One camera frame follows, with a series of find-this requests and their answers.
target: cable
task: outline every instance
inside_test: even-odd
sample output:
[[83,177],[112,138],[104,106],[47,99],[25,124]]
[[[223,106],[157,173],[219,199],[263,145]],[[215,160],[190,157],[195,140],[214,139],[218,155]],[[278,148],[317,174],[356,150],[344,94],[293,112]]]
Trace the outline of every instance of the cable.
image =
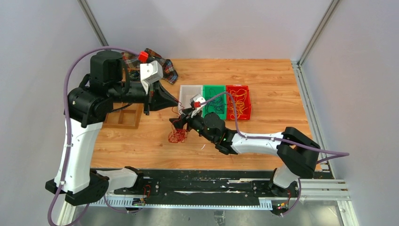
[[[184,107],[183,107],[183,105],[182,105],[182,103],[180,101],[178,101],[178,102],[179,102],[180,106],[182,107],[182,109],[179,110],[179,112],[181,112],[184,109]],[[172,112],[177,114],[177,115],[179,115],[179,113],[173,111],[173,108],[174,107],[172,107]],[[188,130],[186,130],[186,129],[176,129],[174,127],[174,123],[177,122],[177,121],[180,121],[181,117],[182,116],[179,115],[179,118],[172,122],[172,131],[169,133],[169,136],[168,136],[169,143],[173,143],[173,144],[177,144],[179,142],[184,143],[187,140]]]
[[301,186],[301,180],[298,178],[298,190],[299,190],[299,193],[298,193],[298,197],[296,198],[296,200],[295,200],[295,202],[294,202],[294,204],[287,210],[287,211],[285,211],[284,213],[282,213],[282,216],[285,216],[285,215],[287,215],[289,212],[291,212],[292,211],[292,209],[298,204],[298,202],[299,202],[299,198],[301,197],[301,193],[302,193],[302,186]]
[[108,201],[107,201],[107,199],[106,199],[106,197],[105,197],[105,195],[104,195],[104,202],[105,202],[105,204],[111,209],[111,210],[113,210],[113,211],[115,211],[115,212],[117,212],[117,213],[137,213],[137,212],[139,212],[140,210],[142,210],[143,208],[141,208],[141,209],[138,209],[138,210],[118,210],[118,209],[115,209],[115,208],[113,208],[109,203],[108,203]]
[[233,96],[232,96],[229,92],[222,92],[222,93],[219,93],[219,94],[217,94],[216,96],[210,98],[209,100],[207,100],[207,101],[205,101],[205,102],[202,102],[201,105],[207,104],[207,103],[211,102],[212,100],[214,100],[215,98],[217,98],[218,96],[221,96],[221,95],[223,95],[223,94],[228,95],[228,96],[231,98],[231,101],[233,102],[233,107],[234,107],[234,108],[233,108],[233,109],[234,109],[234,122],[235,122],[235,125],[236,125],[237,134],[238,134],[239,136],[243,137],[243,138],[277,140],[277,141],[285,142],[285,143],[288,143],[288,144],[291,144],[291,145],[296,145],[296,146],[298,146],[298,147],[305,148],[305,149],[307,149],[307,150],[311,150],[311,151],[315,151],[315,152],[319,152],[319,153],[326,153],[326,154],[333,154],[333,155],[335,155],[335,156],[330,156],[330,157],[321,159],[321,160],[317,161],[317,163],[320,163],[320,162],[323,162],[323,161],[326,161],[326,160],[331,160],[331,159],[335,159],[335,158],[344,157],[344,156],[348,156],[348,155],[349,155],[349,153],[347,153],[347,152],[328,151],[328,150],[324,150],[324,149],[315,148],[315,147],[312,147],[312,146],[303,145],[303,144],[300,144],[300,143],[298,143],[298,142],[295,142],[295,141],[292,141],[292,140],[287,140],[287,139],[284,139],[284,138],[279,138],[279,137],[268,137],[268,136],[247,136],[247,137],[246,137],[244,134],[241,133],[241,131],[240,131],[239,128],[238,128],[236,104],[235,104],[235,102],[234,102]]
[[149,187],[148,195],[147,195],[147,198],[148,198],[148,197],[150,197],[150,194],[151,194],[151,186],[150,185],[146,185],[145,187]]
[[123,64],[123,69],[125,69],[125,90],[123,91],[123,94],[127,94],[130,89],[130,78],[129,78],[128,65],[126,64],[126,62],[124,60],[122,60],[122,64]]
[[290,192],[288,189],[287,189],[287,192],[288,192],[288,200],[287,200],[286,202],[283,202],[283,203],[281,204],[281,206],[286,205],[287,208],[288,208],[289,200],[291,199],[291,192]]
[[130,107],[132,104],[133,104],[133,103],[130,103],[130,104],[127,104],[127,105],[125,105],[125,106],[123,106],[123,107],[113,109],[112,111],[110,111],[110,113],[112,113],[112,112],[117,112],[117,111],[123,110],[123,109],[125,109],[125,108],[128,108],[128,107]]
[[[64,80],[64,90],[63,90],[64,110],[65,110],[65,123],[66,123],[66,144],[67,144],[67,147],[66,147],[66,150],[65,150],[64,162],[62,164],[60,185],[58,186],[58,188],[56,190],[54,198],[51,201],[50,207],[48,208],[48,212],[47,212],[47,221],[48,221],[48,223],[51,226],[58,226],[58,225],[56,225],[53,222],[53,219],[51,218],[51,214],[53,212],[53,209],[54,209],[54,206],[56,204],[57,198],[58,198],[58,196],[59,196],[59,194],[60,194],[60,192],[62,190],[63,183],[65,183],[66,167],[68,166],[69,157],[70,157],[70,153],[71,153],[71,145],[72,145],[71,144],[71,142],[72,142],[71,117],[69,115],[69,106],[68,106],[68,83],[69,83],[69,78],[71,76],[71,73],[72,73],[73,69],[79,63],[80,60],[82,60],[84,57],[86,57],[89,54],[95,53],[95,52],[100,51],[100,50],[106,50],[106,49],[120,50],[120,51],[125,51],[125,52],[129,52],[129,53],[137,55],[137,53],[135,53],[134,51],[126,49],[126,48],[119,48],[119,47],[113,47],[113,46],[104,46],[104,47],[96,48],[94,50],[91,50],[89,52],[84,53],[83,55],[78,57],[78,59],[76,59],[72,63],[70,68],[68,69],[68,72],[66,73],[65,80]],[[78,222],[83,217],[83,215],[86,213],[86,210],[87,210],[88,206],[89,206],[89,204],[86,205],[85,209],[80,214],[80,216],[78,216],[73,222],[71,222],[70,224],[67,224],[65,226],[72,226],[76,222]]]

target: white bin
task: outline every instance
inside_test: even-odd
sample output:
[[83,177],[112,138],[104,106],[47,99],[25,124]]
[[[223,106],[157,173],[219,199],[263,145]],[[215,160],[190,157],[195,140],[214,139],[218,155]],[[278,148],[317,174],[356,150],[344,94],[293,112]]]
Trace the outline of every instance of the white bin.
[[179,113],[183,108],[191,107],[190,99],[197,94],[202,95],[202,85],[180,85],[179,101],[182,105],[179,104]]

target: green bin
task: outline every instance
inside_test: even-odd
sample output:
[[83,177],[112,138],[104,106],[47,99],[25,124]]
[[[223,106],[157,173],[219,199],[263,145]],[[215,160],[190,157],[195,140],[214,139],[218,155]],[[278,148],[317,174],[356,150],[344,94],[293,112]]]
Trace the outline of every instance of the green bin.
[[[206,100],[209,100],[217,94],[225,91],[226,86],[204,85],[202,88],[202,95]],[[205,117],[205,115],[211,112],[215,112],[222,120],[227,118],[227,98],[225,94],[217,97],[210,103],[207,103],[207,105],[202,109],[202,117]]]

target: red wire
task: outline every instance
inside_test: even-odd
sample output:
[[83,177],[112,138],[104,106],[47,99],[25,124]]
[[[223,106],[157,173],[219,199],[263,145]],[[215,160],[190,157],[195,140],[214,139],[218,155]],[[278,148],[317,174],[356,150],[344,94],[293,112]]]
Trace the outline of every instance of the red wire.
[[149,187],[150,189],[148,189],[148,195],[147,195],[147,198],[150,196],[150,193],[151,193],[151,186],[149,186],[149,185],[146,185],[145,187]]
[[288,200],[287,202],[285,202],[286,205],[288,205],[288,202],[291,199],[291,192],[289,190],[287,190],[287,192],[288,192]]
[[[181,110],[184,109],[182,103],[179,101],[180,106],[182,107]],[[168,141],[169,143],[174,143],[177,144],[179,142],[184,143],[187,140],[187,135],[188,135],[188,130],[186,129],[175,129],[175,127],[173,126],[173,123],[177,122],[180,120],[180,115],[179,118],[175,121],[172,122],[172,132],[169,133],[169,137],[168,137]]]

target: plastic bin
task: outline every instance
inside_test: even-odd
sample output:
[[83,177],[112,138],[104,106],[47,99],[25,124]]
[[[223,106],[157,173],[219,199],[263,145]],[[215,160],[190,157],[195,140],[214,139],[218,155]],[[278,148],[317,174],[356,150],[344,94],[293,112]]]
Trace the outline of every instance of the plastic bin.
[[[202,96],[209,100],[210,98],[216,96],[219,93],[225,92],[226,86],[205,86],[202,89]],[[226,95],[217,97],[214,101],[205,105],[202,109],[202,116],[205,117],[208,113],[215,112],[219,115],[220,119],[225,120],[227,116],[227,101]]]
[[[252,105],[251,105],[251,99],[249,97],[248,86],[226,86],[226,91],[233,95],[235,102],[237,102],[238,100],[241,100],[244,103],[241,113],[237,112],[237,117],[238,117],[237,119],[238,120],[249,120],[251,118]],[[244,96],[235,97],[235,95],[237,95],[237,96],[243,95],[243,94],[245,94],[245,92],[247,92],[247,95],[245,96],[245,98],[244,98]],[[228,98],[228,102],[227,102],[227,119],[234,120],[233,103],[230,100],[230,98]]]
[[182,104],[179,104],[179,112],[183,108],[190,108],[190,99],[197,94],[202,95],[202,85],[180,85],[179,101]]

